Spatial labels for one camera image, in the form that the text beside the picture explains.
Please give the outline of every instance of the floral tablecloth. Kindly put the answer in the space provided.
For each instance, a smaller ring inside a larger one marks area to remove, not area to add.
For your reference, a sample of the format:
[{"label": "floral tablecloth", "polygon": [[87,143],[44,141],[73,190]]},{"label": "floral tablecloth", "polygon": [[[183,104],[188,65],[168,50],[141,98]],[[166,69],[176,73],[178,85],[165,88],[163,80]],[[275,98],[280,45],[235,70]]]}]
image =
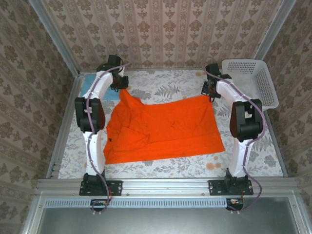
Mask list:
[{"label": "floral tablecloth", "polygon": [[[161,104],[200,95],[206,75],[200,70],[138,71],[126,72],[129,76],[128,91],[144,104]],[[250,95],[250,82],[238,80],[239,88]],[[102,102],[108,123],[117,100]],[[214,115],[225,151],[210,155],[198,155],[154,161],[110,164],[105,166],[107,178],[183,178],[224,176],[229,166],[233,137],[229,129],[231,110],[225,99],[213,103]],[[104,148],[107,133],[102,134]],[[66,149],[58,178],[82,178],[86,170],[86,149],[82,133],[73,115]],[[248,163],[253,176],[283,176],[269,131],[253,146]]]}]

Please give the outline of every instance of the laundry basket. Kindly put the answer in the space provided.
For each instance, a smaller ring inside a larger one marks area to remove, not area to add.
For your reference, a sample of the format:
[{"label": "laundry basket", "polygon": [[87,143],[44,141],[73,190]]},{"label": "laundry basket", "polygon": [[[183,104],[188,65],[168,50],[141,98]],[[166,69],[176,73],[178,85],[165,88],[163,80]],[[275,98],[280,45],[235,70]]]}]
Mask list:
[{"label": "laundry basket", "polygon": [[263,111],[278,107],[278,99],[269,69],[262,60],[226,59],[222,62],[222,73],[229,74],[234,81],[252,79],[252,85],[262,101]]}]

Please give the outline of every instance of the wall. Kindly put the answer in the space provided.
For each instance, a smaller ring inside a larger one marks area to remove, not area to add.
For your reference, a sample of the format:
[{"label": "wall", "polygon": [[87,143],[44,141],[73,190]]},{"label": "wall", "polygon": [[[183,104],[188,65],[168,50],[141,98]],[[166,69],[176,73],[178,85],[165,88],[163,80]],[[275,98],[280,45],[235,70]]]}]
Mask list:
[{"label": "wall", "polygon": [[[44,0],[72,57],[95,70],[129,48],[132,68],[253,58],[281,0]],[[129,60],[128,53],[122,54]]]},{"label": "wall", "polygon": [[45,177],[73,76],[27,0],[0,1],[0,233],[18,233]]},{"label": "wall", "polygon": [[312,1],[297,0],[265,59],[279,99],[269,112],[287,171],[312,217]]}]

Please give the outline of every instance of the orange cloth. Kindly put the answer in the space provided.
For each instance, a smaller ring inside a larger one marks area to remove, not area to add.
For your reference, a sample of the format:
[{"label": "orange cloth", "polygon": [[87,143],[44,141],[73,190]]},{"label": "orange cloth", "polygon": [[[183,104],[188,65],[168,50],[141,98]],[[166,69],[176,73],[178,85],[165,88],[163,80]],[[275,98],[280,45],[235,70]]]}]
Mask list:
[{"label": "orange cloth", "polygon": [[144,105],[121,90],[107,126],[106,164],[224,151],[209,97]]}]

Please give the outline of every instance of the blue cloth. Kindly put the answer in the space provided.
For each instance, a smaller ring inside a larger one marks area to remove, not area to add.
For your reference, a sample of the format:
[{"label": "blue cloth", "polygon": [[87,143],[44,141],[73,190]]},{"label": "blue cloth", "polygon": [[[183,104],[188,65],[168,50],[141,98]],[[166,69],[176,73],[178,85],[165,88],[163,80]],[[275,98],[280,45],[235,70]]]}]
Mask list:
[{"label": "blue cloth", "polygon": [[[84,80],[82,90],[81,90],[81,97],[85,95],[85,93],[90,89],[95,78],[96,78],[95,74],[86,75],[86,79]],[[119,92],[115,92],[115,90],[112,90],[109,88],[106,91],[103,100],[120,100]]]}]

